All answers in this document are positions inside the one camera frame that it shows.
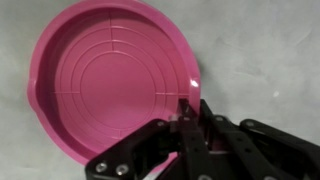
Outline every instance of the pink plastic lid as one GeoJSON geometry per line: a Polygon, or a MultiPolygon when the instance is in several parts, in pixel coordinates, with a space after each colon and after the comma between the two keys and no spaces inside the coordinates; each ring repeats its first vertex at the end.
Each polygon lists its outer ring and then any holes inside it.
{"type": "Polygon", "coordinates": [[[34,50],[29,102],[51,139],[85,164],[179,98],[200,103],[200,74],[177,27],[133,0],[81,1],[48,25],[34,50]]]}

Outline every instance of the gray table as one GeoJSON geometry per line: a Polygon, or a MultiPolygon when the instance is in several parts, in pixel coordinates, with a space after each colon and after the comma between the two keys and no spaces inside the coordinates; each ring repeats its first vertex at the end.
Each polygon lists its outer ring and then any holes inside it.
{"type": "MultiPolygon", "coordinates": [[[[84,180],[26,98],[32,50],[76,0],[0,1],[0,180],[84,180]]],[[[320,2],[147,0],[187,37],[202,97],[234,122],[250,117],[320,145],[320,2]]]]}

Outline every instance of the pink plastic tray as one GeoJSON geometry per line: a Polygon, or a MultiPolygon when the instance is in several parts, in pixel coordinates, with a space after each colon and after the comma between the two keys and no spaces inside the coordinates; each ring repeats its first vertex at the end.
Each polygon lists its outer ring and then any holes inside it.
{"type": "Polygon", "coordinates": [[[34,50],[29,102],[51,139],[85,164],[178,99],[199,109],[200,75],[176,26],[133,0],[81,1],[59,14],[34,50]]]}

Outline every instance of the black metal bracket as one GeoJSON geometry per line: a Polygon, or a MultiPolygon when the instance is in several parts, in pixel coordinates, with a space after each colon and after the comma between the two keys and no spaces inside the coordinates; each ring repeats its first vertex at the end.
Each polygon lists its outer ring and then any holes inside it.
{"type": "Polygon", "coordinates": [[[199,115],[179,105],[177,120],[153,120],[91,160],[87,180],[143,179],[172,152],[157,179],[320,179],[318,146],[251,119],[236,126],[204,100],[199,115]]]}

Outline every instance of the metal bolt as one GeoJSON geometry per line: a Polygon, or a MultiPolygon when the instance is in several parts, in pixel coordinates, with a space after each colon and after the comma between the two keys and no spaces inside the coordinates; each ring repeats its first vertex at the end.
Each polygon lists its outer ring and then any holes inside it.
{"type": "Polygon", "coordinates": [[[220,116],[218,116],[218,117],[216,117],[216,120],[217,120],[217,121],[223,121],[223,118],[220,117],[220,116]]]}
{"type": "Polygon", "coordinates": [[[252,121],[248,121],[248,122],[246,123],[246,125],[249,126],[249,127],[253,127],[253,126],[254,126],[254,123],[253,123],[252,121]]]}
{"type": "Polygon", "coordinates": [[[158,122],[158,126],[163,126],[164,125],[164,122],[160,121],[158,122]]]}
{"type": "Polygon", "coordinates": [[[266,176],[266,177],[264,177],[263,180],[277,180],[277,179],[272,176],[266,176]]]}
{"type": "Polygon", "coordinates": [[[96,166],[96,171],[98,173],[104,172],[108,169],[107,163],[102,162],[96,166]]]}
{"type": "Polygon", "coordinates": [[[212,178],[208,175],[203,174],[199,176],[198,180],[212,180],[212,178]]]}
{"type": "Polygon", "coordinates": [[[173,114],[169,116],[170,121],[178,121],[179,120],[179,115],[178,114],[173,114]]]}
{"type": "Polygon", "coordinates": [[[127,174],[129,172],[129,167],[128,165],[126,164],[121,164],[117,167],[116,169],[116,173],[119,175],[119,176],[122,176],[124,174],[127,174]]]}

